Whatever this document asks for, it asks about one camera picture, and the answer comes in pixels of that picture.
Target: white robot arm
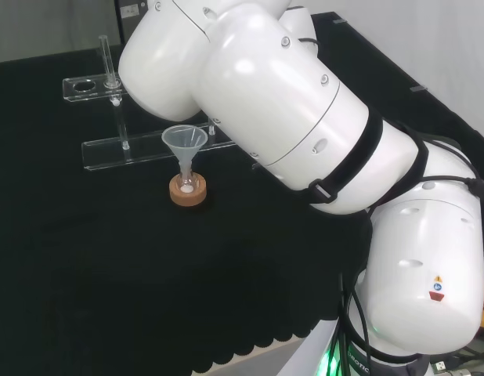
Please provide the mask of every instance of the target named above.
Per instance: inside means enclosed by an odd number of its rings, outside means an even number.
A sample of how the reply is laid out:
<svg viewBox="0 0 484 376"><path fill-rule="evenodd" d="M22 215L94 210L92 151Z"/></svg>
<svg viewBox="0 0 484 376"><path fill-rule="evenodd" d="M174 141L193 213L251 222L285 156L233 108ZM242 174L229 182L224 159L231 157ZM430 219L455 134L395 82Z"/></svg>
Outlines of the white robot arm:
<svg viewBox="0 0 484 376"><path fill-rule="evenodd" d="M314 189L323 198L315 208L337 215L362 211L410 172L418 145L376 118L316 58L313 43L299 41L313 39L313 27L299 22L309 18L306 10L282 17L289 2L150 2L122 55L121 79L132 98L160 118L184 121L202 109L284 185ZM338 169L374 133L368 160L341 178ZM455 154L426 147L424 176L474 178ZM331 176L344 179L338 192L320 183ZM484 298L479 199L463 183L419 183L379 206L372 221L368 267L356 289L371 346L406 356L467 345ZM354 305L349 315L362 335Z"/></svg>

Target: test tube holder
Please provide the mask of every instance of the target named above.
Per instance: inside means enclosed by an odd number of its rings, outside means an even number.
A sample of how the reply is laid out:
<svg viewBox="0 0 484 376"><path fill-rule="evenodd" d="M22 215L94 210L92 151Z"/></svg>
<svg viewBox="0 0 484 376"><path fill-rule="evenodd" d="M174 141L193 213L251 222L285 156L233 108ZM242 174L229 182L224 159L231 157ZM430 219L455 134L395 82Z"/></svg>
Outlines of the test tube holder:
<svg viewBox="0 0 484 376"><path fill-rule="evenodd" d="M101 35L99 41L106 73L63 80L63 98L67 102L108 99L113 107L118 136L82 143L84 168L96 171L173 157L172 152L162 142L163 130L128 135L122 103L124 98L126 101L131 99L128 98L127 90L114 70L108 37ZM201 152L235 145L211 119L198 127L203 128L209 135L209 140Z"/></svg>

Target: black table surface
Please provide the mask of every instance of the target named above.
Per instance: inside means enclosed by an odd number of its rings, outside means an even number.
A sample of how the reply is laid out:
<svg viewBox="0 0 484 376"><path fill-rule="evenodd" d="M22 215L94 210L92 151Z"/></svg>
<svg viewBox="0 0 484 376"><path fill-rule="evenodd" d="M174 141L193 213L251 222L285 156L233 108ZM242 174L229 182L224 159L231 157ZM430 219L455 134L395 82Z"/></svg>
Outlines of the black table surface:
<svg viewBox="0 0 484 376"><path fill-rule="evenodd" d="M455 139L484 177L477 132L337 15L314 17L320 59L360 99ZM188 375L334 319L366 214L314 211L237 147L196 158L195 210L169 200L173 159L85 171L81 143L116 136L111 105L66 103L61 81L101 69L94 51L0 63L0 375ZM134 103L126 118L170 125Z"/></svg>

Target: clear plastic funnel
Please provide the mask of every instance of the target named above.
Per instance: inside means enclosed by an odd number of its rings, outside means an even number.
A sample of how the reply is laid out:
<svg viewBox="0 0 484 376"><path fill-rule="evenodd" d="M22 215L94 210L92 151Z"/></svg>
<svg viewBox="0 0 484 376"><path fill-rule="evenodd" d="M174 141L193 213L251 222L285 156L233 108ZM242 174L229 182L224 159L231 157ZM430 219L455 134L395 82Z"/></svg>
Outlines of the clear plastic funnel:
<svg viewBox="0 0 484 376"><path fill-rule="evenodd" d="M162 140L178 158L181 168L178 188L183 193L193 193L198 188L198 180L192 173L192 159L208 141L208 134L193 125L176 125L162 133Z"/></svg>
<svg viewBox="0 0 484 376"><path fill-rule="evenodd" d="M208 134L193 125L176 125L162 133L162 140L181 164L192 161L198 150L208 141Z"/></svg>

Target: cable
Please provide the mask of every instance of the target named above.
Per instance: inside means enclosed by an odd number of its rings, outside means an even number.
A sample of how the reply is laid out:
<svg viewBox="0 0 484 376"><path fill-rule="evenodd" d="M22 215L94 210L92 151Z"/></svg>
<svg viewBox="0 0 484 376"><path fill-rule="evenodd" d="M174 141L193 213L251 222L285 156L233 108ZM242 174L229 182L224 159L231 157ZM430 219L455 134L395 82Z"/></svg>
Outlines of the cable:
<svg viewBox="0 0 484 376"><path fill-rule="evenodd" d="M363 262L363 264L359 267L359 270L357 270L354 276L355 282L359 279L359 275L366 269L366 267L367 267L367 260ZM348 336L350 337L351 342L356 344L360 349L362 349L365 353L367 353L366 342L357 333L356 329L353 327L352 322L348 317L350 302L351 302L351 299L350 298L347 299L345 310L341 311L340 309L341 326L343 328L343 331L345 331L345 333L347 333ZM419 360L422 357L421 354L413 354L409 356L389 355L373 347L370 347L369 350L370 350L371 357L375 357L377 360L380 360L386 363L391 363L391 364L412 363L415 360Z"/></svg>
<svg viewBox="0 0 484 376"><path fill-rule="evenodd" d="M484 360L484 352L476 354L474 356L460 356L461 359L465 360L464 363L467 363L471 360Z"/></svg>
<svg viewBox="0 0 484 376"><path fill-rule="evenodd" d="M475 351L474 349L470 349L468 346L465 346L463 348L463 350L466 351L466 352L468 352L468 353L470 353L470 354L472 354L472 355L480 355L480 352Z"/></svg>
<svg viewBox="0 0 484 376"><path fill-rule="evenodd" d="M455 151L455 149L443 144L443 143L440 143L438 141L435 141L433 139L429 139L428 137L423 137L423 140L426 142L426 143L430 143L431 145L434 145L434 146L437 146L437 147L440 147L441 149L444 149L444 150L447 150L449 151L450 153L454 154L455 156L457 156L458 158L460 158L467 166L468 168L471 169L471 171L474 173L475 175L475 178L477 179L480 179L480 176L479 176L479 172L477 171L477 169L473 166L472 163L470 163L470 161L465 158L463 156L463 154Z"/></svg>
<svg viewBox="0 0 484 376"><path fill-rule="evenodd" d="M339 275L339 288L341 292L339 309L344 314L348 315L348 313L345 312L345 302L348 301L348 295L347 295L347 291L345 290L345 286L343 284L342 273L340 273ZM348 345L347 345L345 331L342 330L341 326L339 328L339 358L340 358L341 376L350 376Z"/></svg>
<svg viewBox="0 0 484 376"><path fill-rule="evenodd" d="M360 299L359 299L359 296L357 295L357 291L355 290L355 286L352 289L352 296L353 296L353 300L355 301L355 304L357 305L357 309L359 310L360 321L362 322L362 329L364 332L364 341L366 342L367 366L369 367L370 375L372 376L371 371L373 367L370 359L369 332L367 330L366 316L364 315L363 308L360 305Z"/></svg>
<svg viewBox="0 0 484 376"><path fill-rule="evenodd" d="M310 42L310 43L316 44L317 47L319 48L319 54L320 54L321 51L323 51L322 44L319 41L317 41L316 39L313 39L313 38L299 38L298 40L301 43Z"/></svg>
<svg viewBox="0 0 484 376"><path fill-rule="evenodd" d="M367 268L367 258L364 260L364 262L360 265L360 267L357 269L355 275L353 276L353 285L355 287L357 281L359 280L360 274ZM346 310L347 312L350 310L350 302L351 299L348 299L346 302Z"/></svg>
<svg viewBox="0 0 484 376"><path fill-rule="evenodd" d="M448 180L451 182L460 182L465 184L468 184L470 182L469 178L463 178L461 176L449 176L449 175L427 176L425 178L421 178L422 182L431 182L431 181L439 181L439 180Z"/></svg>
<svg viewBox="0 0 484 376"><path fill-rule="evenodd" d="M347 341L346 341L345 332L340 329L339 355L340 355L341 376L350 376L350 363L349 363L348 348L347 348L346 342Z"/></svg>
<svg viewBox="0 0 484 376"><path fill-rule="evenodd" d="M336 328L334 329L334 333L332 338L330 339L330 350L329 350L329 358L327 359L327 376L330 376L330 366L333 363L334 352L336 351L336 343L338 342L339 336L339 325L340 322L336 324Z"/></svg>

